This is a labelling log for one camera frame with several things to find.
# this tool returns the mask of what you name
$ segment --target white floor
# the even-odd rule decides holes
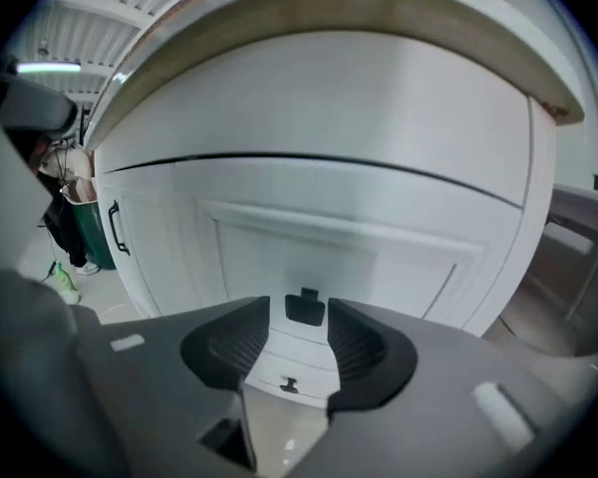
[[[328,429],[325,409],[286,400],[246,384],[243,396],[259,476],[285,475]]]
[[[573,406],[598,389],[598,353],[576,356],[576,335],[564,316],[523,281],[483,337]]]
[[[103,324],[134,321],[140,318],[117,271],[101,270],[92,276],[76,274],[68,255],[53,242],[53,238],[45,228],[35,230],[29,247],[20,259],[18,271],[27,278],[40,281],[47,276],[49,267],[54,261],[54,253],[80,292],[82,299],[79,304],[95,310]],[[61,290],[53,276],[44,284],[58,292]]]

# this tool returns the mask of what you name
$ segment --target cabinet handle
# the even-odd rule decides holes
[[[297,382],[296,378],[292,378],[292,377],[283,377],[285,378],[288,383],[287,384],[279,384],[279,387],[281,388],[282,391],[285,391],[286,393],[298,393],[299,389],[297,389],[295,387],[295,383]]]
[[[118,249],[120,251],[131,256],[131,252],[129,251],[129,248],[127,248],[127,245],[125,243],[121,243],[120,240],[118,239],[118,232],[116,232],[116,224],[113,222],[113,215],[116,212],[120,212],[120,206],[118,205],[118,200],[115,200],[113,202],[113,205],[109,209],[109,223],[111,223],[111,231],[113,232],[113,238],[116,240],[116,246],[118,246]]]

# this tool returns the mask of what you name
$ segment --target ceiling light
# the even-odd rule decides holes
[[[113,76],[113,81],[119,81],[121,85],[127,80],[129,76],[130,74],[125,75],[124,73],[117,73],[115,76]]]
[[[18,73],[79,73],[80,64],[76,62],[21,62]]]

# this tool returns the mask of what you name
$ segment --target wooden countertop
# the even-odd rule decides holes
[[[503,0],[181,0],[136,42],[87,129],[97,147],[168,81],[229,50],[280,35],[363,30],[459,53],[538,100],[557,124],[584,118],[581,89],[558,48]]]

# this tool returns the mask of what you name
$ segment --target cabinet panel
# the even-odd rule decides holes
[[[266,393],[274,394],[276,396],[280,396],[281,398],[285,398],[286,400],[292,400],[293,402],[304,403],[306,405],[310,405],[311,407],[317,407],[318,409],[325,409],[328,406],[328,400],[323,398],[316,398],[314,396],[308,396],[306,394],[301,393],[287,393],[286,391],[282,391],[278,385],[269,384],[268,382],[264,382],[263,380],[259,380],[258,378],[249,375],[246,378],[246,384],[256,387]]]
[[[152,315],[168,315],[200,308],[191,289],[181,253],[179,226],[172,198],[170,165],[149,166],[101,175],[101,184],[117,194],[124,237],[134,263],[135,278],[121,272],[129,291],[146,291],[153,306]]]
[[[101,149],[98,172],[201,154],[352,157],[521,205],[529,117],[521,91],[451,51],[391,35],[314,32],[259,41],[181,74]]]
[[[156,309],[144,276],[142,275],[142,271],[140,270],[136,249],[131,239],[131,233],[129,232],[128,219],[126,218],[127,208],[125,206],[123,194],[120,190],[107,185],[106,181],[101,182],[100,178],[98,180],[97,189],[100,214],[103,221],[105,236],[109,244],[109,249],[111,250],[111,256],[116,264],[118,274],[140,315],[144,318],[155,317],[158,314],[158,310]],[[119,210],[113,213],[113,219],[111,219],[109,217],[109,210],[114,207],[116,202]],[[121,244],[124,243],[124,245],[127,246],[129,253],[118,249],[117,242]]]
[[[363,300],[422,318],[482,252],[376,223],[252,205],[203,201],[198,207],[199,217],[209,219],[201,239],[216,239],[227,298],[268,295],[271,328],[321,343],[327,318],[318,328],[288,320],[286,294],[306,287],[323,301]]]
[[[266,351],[261,353],[248,376],[277,387],[286,384],[288,378],[294,378],[294,387],[298,390],[294,394],[314,398],[327,399],[340,388],[339,373],[336,370],[309,366]]]
[[[272,355],[290,359],[327,370],[337,370],[335,354],[329,345],[297,339],[271,330],[264,350]]]
[[[461,327],[520,211],[437,179],[353,163],[223,158],[174,166],[182,248],[205,305],[271,296],[271,328],[313,342],[284,296],[354,299]]]

